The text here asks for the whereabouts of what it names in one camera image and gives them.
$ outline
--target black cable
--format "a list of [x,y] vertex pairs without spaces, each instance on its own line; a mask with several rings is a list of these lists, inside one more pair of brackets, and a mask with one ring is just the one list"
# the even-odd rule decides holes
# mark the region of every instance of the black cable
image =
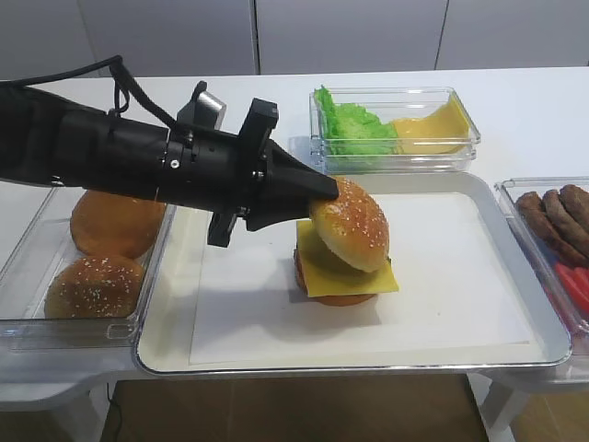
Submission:
[[137,100],[137,102],[148,112],[154,115],[163,124],[169,127],[171,130],[178,133],[184,132],[181,126],[174,120],[165,110],[157,106],[141,89],[139,84],[135,81],[131,73],[122,63],[115,63],[109,66],[110,74],[117,82],[121,91],[131,92],[131,95]]
[[117,428],[114,430],[114,442],[118,442],[119,436],[121,435],[122,430],[122,409],[121,406],[110,396],[110,386],[107,382],[107,400],[111,407],[115,408],[119,415],[119,423],[117,424]]
[[[74,69],[73,71],[62,72],[60,74],[53,74],[51,76],[35,76],[33,78],[23,78],[20,80],[0,81],[0,87],[25,87],[42,85],[44,83],[52,83],[61,81],[75,76],[82,76],[93,71],[97,71],[103,67],[108,67],[113,80],[115,81],[115,110],[117,113],[123,113],[129,109],[130,95],[137,100],[137,102],[148,112],[153,114],[158,120],[165,124],[169,129],[178,134],[184,134],[186,131],[183,126],[178,124],[165,110],[157,106],[141,89],[139,83],[133,78],[131,73],[122,63],[122,57],[115,55],[101,62],[89,64],[88,66]],[[119,93],[125,97],[125,104],[121,107],[121,99]]]
[[80,67],[72,71],[61,72],[60,74],[53,74],[50,76],[34,76],[32,78],[22,78],[20,80],[0,81],[0,87],[24,87],[42,85],[43,83],[52,83],[54,81],[61,81],[67,78],[89,74],[90,72],[98,71],[98,69],[102,69],[103,67],[120,63],[122,63],[122,57],[120,55],[115,55],[114,57],[107,58],[101,62],[89,64],[88,66]]

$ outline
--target lettuce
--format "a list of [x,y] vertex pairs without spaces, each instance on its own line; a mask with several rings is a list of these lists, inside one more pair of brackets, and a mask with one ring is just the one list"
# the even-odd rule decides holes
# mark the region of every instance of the lettuce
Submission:
[[[353,103],[336,105],[325,87],[315,91],[315,99],[323,116],[323,136],[330,140],[371,140],[396,138],[397,131],[392,124],[381,123],[377,115],[365,107]],[[394,153],[389,145],[354,145],[332,142],[332,154],[336,155],[388,155]]]

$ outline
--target black robotic arm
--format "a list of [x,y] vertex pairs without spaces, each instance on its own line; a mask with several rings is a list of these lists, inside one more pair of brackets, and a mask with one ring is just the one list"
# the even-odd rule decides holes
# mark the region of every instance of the black robotic arm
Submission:
[[[115,81],[109,112],[29,87],[105,66]],[[130,96],[167,127],[122,118]],[[238,134],[219,130],[224,111],[200,82],[173,119],[146,96],[120,56],[57,76],[0,82],[0,180],[213,212],[208,243],[221,247],[229,244],[238,217],[255,231],[307,217],[313,199],[337,198],[333,179],[271,140],[278,122],[274,103],[253,99]]]

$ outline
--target floor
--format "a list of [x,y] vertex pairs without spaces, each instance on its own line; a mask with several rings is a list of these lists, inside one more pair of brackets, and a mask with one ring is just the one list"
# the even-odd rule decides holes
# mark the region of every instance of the floor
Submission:
[[[119,382],[101,442],[486,442],[462,376]],[[589,440],[589,392],[534,396],[517,442]],[[0,413],[2,442],[71,442],[45,412]]]

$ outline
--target clear plastic tray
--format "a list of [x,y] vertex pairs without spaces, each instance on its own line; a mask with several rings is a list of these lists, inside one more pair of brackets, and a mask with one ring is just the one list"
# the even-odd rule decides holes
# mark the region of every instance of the clear plastic tray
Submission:
[[[336,105],[359,104],[377,115],[382,123],[394,124],[398,137],[328,138],[325,115],[314,91],[309,98],[310,148],[314,166],[319,170],[329,174],[455,171],[466,170],[477,156],[475,145],[480,142],[479,130],[451,87],[327,89]],[[425,131],[423,126],[419,131],[415,129],[413,119],[426,117]],[[363,153],[375,147],[390,149],[391,154]],[[342,151],[353,151],[354,155],[345,155]]]
[[137,306],[129,317],[48,320],[43,306],[49,284],[84,256],[69,229],[72,210],[83,193],[78,188],[49,192],[0,271],[0,338],[12,339],[13,349],[128,345],[136,332],[175,207],[167,207],[155,244],[138,260],[145,275]]
[[575,306],[554,271],[554,264],[558,261],[556,255],[529,229],[515,206],[517,199],[526,192],[537,192],[541,198],[545,192],[551,189],[558,190],[565,184],[575,184],[589,191],[589,177],[511,179],[497,183],[496,189],[500,195],[500,206],[515,238],[530,261],[550,302],[572,335],[576,337],[575,353],[578,354],[581,350],[587,354],[587,350],[583,348],[588,347],[586,341],[589,336],[589,315]]

